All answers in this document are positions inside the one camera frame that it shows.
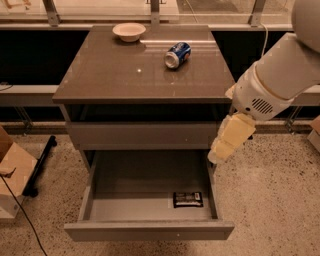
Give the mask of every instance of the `cardboard box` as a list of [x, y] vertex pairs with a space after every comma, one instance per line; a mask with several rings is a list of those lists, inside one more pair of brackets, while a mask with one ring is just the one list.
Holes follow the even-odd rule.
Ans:
[[[10, 177], [4, 179], [20, 203], [24, 199], [22, 193], [36, 163], [37, 159], [13, 142], [0, 126], [0, 174], [8, 175], [14, 171]], [[0, 179], [0, 220], [15, 218], [18, 210], [19, 206]]]
[[311, 122], [313, 130], [308, 135], [308, 140], [320, 152], [320, 116]]

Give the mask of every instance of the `black cable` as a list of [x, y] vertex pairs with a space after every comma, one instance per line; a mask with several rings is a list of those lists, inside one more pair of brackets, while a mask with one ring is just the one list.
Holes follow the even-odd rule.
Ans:
[[17, 202], [17, 204], [19, 205], [21, 211], [24, 213], [24, 216], [26, 216], [26, 219], [28, 220], [28, 222], [29, 222], [29, 224], [30, 224], [30, 226], [31, 226], [31, 228], [32, 228], [32, 230], [33, 230], [36, 238], [37, 238], [38, 244], [39, 244], [39, 246], [40, 246], [43, 254], [44, 254], [45, 256], [48, 256], [47, 253], [46, 253], [46, 251], [45, 251], [45, 250], [43, 249], [43, 247], [42, 247], [42, 244], [41, 244], [41, 242], [40, 242], [40, 239], [39, 239], [39, 237], [38, 237], [38, 234], [37, 234], [37, 232], [36, 232], [36, 230], [35, 230], [32, 222], [30, 221], [27, 213], [26, 213], [25, 210], [23, 209], [22, 205], [19, 203], [18, 199], [17, 199], [17, 198], [15, 197], [15, 195], [13, 194], [13, 192], [12, 192], [12, 190], [10, 189], [8, 183], [5, 181], [5, 179], [2, 177], [2, 175], [0, 175], [0, 177], [1, 177], [1, 179], [3, 180], [4, 184], [6, 185], [6, 187], [8, 188], [8, 190], [10, 191], [10, 193], [11, 193], [11, 195], [13, 196], [14, 200], [15, 200], [15, 201]]
[[13, 84], [8, 86], [7, 88], [1, 89], [0, 92], [5, 91], [5, 90], [9, 90], [11, 87], [13, 87]]

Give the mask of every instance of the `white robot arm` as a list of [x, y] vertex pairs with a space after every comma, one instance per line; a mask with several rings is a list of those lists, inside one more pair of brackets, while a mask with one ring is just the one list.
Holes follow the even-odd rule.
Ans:
[[255, 120], [270, 120], [295, 97], [320, 83], [320, 1], [296, 0], [295, 33], [286, 33], [229, 90], [238, 111], [222, 122], [208, 155], [225, 160], [255, 131]]

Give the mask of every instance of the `bowl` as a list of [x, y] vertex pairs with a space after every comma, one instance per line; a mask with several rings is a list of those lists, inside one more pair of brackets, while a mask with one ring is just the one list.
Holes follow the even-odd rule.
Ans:
[[146, 31], [146, 27], [139, 23], [121, 23], [112, 32], [124, 42], [135, 42]]

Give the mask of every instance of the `blue soda can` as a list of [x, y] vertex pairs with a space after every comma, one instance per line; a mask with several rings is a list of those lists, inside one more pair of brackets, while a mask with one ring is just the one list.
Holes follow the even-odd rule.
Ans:
[[172, 46], [164, 56], [168, 68], [178, 68], [191, 54], [191, 47], [187, 43], [180, 42]]

